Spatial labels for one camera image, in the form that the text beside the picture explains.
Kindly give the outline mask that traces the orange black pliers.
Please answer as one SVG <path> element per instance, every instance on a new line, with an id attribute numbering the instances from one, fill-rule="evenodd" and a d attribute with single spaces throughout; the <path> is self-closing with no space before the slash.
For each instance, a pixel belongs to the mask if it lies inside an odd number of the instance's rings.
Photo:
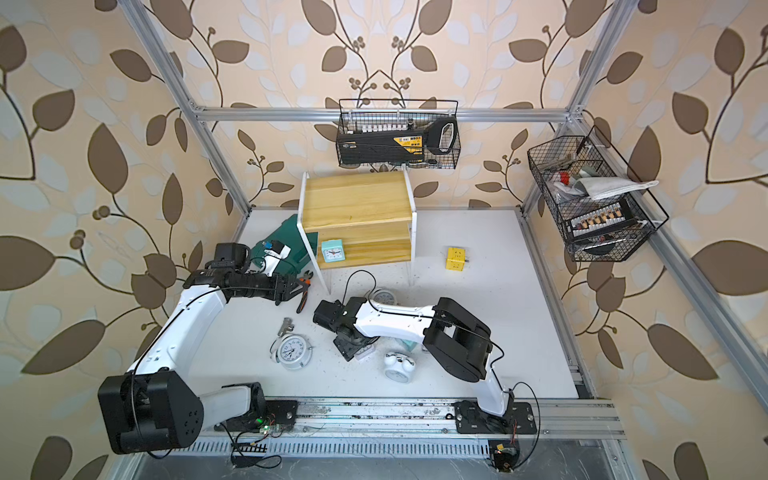
<path id="1" fill-rule="evenodd" d="M 298 281 L 302 286 L 302 296 L 301 300 L 296 308 L 296 313 L 301 314 L 304 310 L 307 300 L 308 300 L 308 294 L 309 294 L 309 288 L 311 286 L 311 280 L 314 276 L 314 272 L 310 270 L 306 270 L 299 278 Z"/>

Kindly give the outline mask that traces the small grey metal clip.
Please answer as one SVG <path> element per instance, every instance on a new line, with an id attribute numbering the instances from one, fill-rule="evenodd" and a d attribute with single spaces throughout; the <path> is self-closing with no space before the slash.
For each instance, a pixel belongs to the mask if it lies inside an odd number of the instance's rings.
<path id="1" fill-rule="evenodd" d="M 277 336 L 278 337 L 283 337 L 286 334 L 291 333 L 293 330 L 294 330 L 293 320 L 291 318 L 289 318 L 289 317 L 286 317 L 282 321 L 282 325 L 281 325 L 281 327 L 280 327 L 280 329 L 278 331 Z"/>

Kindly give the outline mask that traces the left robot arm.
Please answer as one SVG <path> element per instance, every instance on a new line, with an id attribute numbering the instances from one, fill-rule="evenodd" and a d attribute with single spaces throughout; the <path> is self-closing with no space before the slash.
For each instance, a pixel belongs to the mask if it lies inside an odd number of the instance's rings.
<path id="1" fill-rule="evenodd" d="M 104 380 L 98 390 L 109 444 L 126 455 L 170 452 L 191 446 L 216 425 L 242 429 L 291 424 L 298 404 L 268 401 L 258 382 L 195 392 L 186 382 L 209 328 L 233 298 L 263 298 L 280 305 L 305 296 L 310 283 L 295 273 L 278 273 L 289 249 L 283 246 L 257 269 L 247 246 L 220 243 L 213 260 L 185 280 L 173 315 L 128 371 Z"/>

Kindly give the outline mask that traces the lilac square alarm clock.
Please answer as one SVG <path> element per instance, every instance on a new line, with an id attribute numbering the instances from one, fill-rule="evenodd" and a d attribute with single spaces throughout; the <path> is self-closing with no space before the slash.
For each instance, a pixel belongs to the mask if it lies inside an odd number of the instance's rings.
<path id="1" fill-rule="evenodd" d="M 363 362 L 367 360 L 369 357 L 372 357 L 376 352 L 376 345 L 375 344 L 369 344 L 358 350 L 354 354 L 354 359 L 358 362 Z"/>

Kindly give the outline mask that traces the white twin-bell clock front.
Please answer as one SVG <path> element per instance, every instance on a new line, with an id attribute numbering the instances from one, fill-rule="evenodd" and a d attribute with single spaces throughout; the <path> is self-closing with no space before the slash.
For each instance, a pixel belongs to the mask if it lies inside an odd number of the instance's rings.
<path id="1" fill-rule="evenodd" d="M 384 374 L 395 382 L 408 384 L 416 369 L 416 362 L 400 352 L 388 352 L 384 356 Z"/>

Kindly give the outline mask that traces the white papers in basket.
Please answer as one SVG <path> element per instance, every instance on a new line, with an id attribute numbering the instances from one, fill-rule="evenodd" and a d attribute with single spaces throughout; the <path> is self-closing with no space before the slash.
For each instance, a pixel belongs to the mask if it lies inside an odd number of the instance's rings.
<path id="1" fill-rule="evenodd" d="M 620 177 L 583 177 L 576 181 L 575 188 L 583 191 L 591 200 L 599 201 L 633 191 L 647 190 L 658 184 L 657 180 L 636 182 Z"/>

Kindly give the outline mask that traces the white twin-bell clock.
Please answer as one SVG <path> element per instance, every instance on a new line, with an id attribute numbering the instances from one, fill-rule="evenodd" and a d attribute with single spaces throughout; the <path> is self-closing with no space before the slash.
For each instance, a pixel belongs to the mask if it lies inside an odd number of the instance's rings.
<path id="1" fill-rule="evenodd" d="M 370 299 L 373 302 L 383 304 L 383 305 L 397 305 L 398 300 L 394 292 L 384 289 L 384 288 L 377 288 L 370 296 Z"/>
<path id="2" fill-rule="evenodd" d="M 302 335 L 283 335 L 270 347 L 270 357 L 288 371 L 298 371 L 311 361 L 313 346 Z"/>
<path id="3" fill-rule="evenodd" d="M 400 352 L 388 352 L 384 356 L 384 374 L 395 382 L 408 384 L 416 369 L 416 362 Z"/>

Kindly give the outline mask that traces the socket set tray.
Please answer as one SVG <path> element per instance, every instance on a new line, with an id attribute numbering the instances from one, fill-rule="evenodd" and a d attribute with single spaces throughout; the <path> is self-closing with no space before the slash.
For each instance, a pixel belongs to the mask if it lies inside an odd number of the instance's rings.
<path id="1" fill-rule="evenodd" d="M 640 217 L 627 201 L 614 202 L 566 221 L 566 238 L 580 240 L 614 232 L 638 223 Z"/>

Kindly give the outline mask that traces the wooden two-tier shelf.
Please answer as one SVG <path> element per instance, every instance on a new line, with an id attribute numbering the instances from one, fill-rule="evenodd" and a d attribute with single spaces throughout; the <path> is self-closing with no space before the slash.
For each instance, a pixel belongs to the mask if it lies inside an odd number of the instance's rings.
<path id="1" fill-rule="evenodd" d="M 329 177 L 302 175 L 297 224 L 318 281 L 332 291 L 330 271 L 404 263 L 413 280 L 418 214 L 406 171 Z M 320 244 L 341 239 L 346 260 L 325 263 Z"/>

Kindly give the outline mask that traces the black yellow tool box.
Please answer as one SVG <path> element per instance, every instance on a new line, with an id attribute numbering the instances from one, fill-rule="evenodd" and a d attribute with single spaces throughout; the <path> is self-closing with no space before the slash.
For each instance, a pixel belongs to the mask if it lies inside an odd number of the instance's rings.
<path id="1" fill-rule="evenodd" d="M 443 117 L 418 124 L 393 121 L 342 129 L 336 137 L 341 165 L 386 163 L 392 166 L 454 168 L 460 155 L 458 122 Z"/>

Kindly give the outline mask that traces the green plastic tool case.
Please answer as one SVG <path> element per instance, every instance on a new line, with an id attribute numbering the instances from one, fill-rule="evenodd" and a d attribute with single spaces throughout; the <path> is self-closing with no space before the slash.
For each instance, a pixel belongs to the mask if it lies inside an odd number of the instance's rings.
<path id="1" fill-rule="evenodd" d="M 301 274 L 305 268 L 311 263 L 309 253 L 303 242 L 303 237 L 300 234 L 297 224 L 297 215 L 291 215 L 284 220 L 281 225 L 271 234 L 269 234 L 264 240 L 259 241 L 250 251 L 251 264 L 255 270 L 259 273 L 264 273 L 263 265 L 263 246 L 262 242 L 265 240 L 279 240 L 291 249 L 288 256 L 289 261 L 293 264 L 294 270 L 292 273 L 279 273 L 279 274 Z"/>

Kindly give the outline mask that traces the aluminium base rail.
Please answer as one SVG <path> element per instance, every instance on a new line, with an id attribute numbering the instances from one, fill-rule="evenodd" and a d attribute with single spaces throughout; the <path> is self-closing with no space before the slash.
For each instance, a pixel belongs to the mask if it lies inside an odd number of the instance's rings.
<path id="1" fill-rule="evenodd" d="M 308 438 L 492 438 L 625 440 L 617 410 L 608 400 L 534 399 L 510 404 L 502 420 L 487 425 L 464 398 L 300 397 L 294 423 L 276 428 L 271 440 Z"/>

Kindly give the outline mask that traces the yellow cube box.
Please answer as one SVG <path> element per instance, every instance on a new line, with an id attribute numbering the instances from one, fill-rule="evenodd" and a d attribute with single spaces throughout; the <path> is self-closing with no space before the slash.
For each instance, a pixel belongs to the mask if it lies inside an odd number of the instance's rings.
<path id="1" fill-rule="evenodd" d="M 449 247 L 446 255 L 446 269 L 448 271 L 461 272 L 467 263 L 467 254 L 464 248 Z"/>

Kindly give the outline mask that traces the white twin-bell clock left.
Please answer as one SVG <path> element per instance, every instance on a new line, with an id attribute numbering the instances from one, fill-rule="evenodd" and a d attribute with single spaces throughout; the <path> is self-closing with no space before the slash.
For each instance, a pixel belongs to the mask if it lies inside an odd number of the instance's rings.
<path id="1" fill-rule="evenodd" d="M 311 361 L 313 346 L 302 335 L 283 335 L 270 347 L 270 357 L 288 371 L 298 371 Z"/>

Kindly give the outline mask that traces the mint square alarm clock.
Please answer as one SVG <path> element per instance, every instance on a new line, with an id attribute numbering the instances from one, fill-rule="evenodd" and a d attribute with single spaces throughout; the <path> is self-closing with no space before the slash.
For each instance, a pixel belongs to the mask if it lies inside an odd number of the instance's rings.
<path id="1" fill-rule="evenodd" d="M 320 244 L 322 258 L 325 263 L 337 263 L 346 260 L 346 254 L 341 239 L 324 240 Z"/>

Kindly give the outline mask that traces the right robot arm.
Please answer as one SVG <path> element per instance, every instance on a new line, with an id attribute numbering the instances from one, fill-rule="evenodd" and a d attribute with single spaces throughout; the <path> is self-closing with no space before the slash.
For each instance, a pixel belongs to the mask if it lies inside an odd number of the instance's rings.
<path id="1" fill-rule="evenodd" d="M 493 371 L 493 352 L 503 350 L 491 339 L 491 329 L 451 298 L 435 305 L 386 305 L 365 297 L 347 303 L 323 300 L 313 322 L 334 333 L 334 344 L 346 360 L 379 337 L 422 345 L 451 376 L 474 386 L 479 409 L 503 418 L 513 399 Z"/>

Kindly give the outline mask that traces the white twin-bell clock centre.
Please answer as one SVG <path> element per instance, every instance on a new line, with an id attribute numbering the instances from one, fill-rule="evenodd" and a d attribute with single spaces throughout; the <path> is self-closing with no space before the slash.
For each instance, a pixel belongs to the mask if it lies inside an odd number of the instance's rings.
<path id="1" fill-rule="evenodd" d="M 377 288 L 370 296 L 370 299 L 373 302 L 383 304 L 383 305 L 397 305 L 398 300 L 394 292 L 384 289 L 384 288 Z"/>

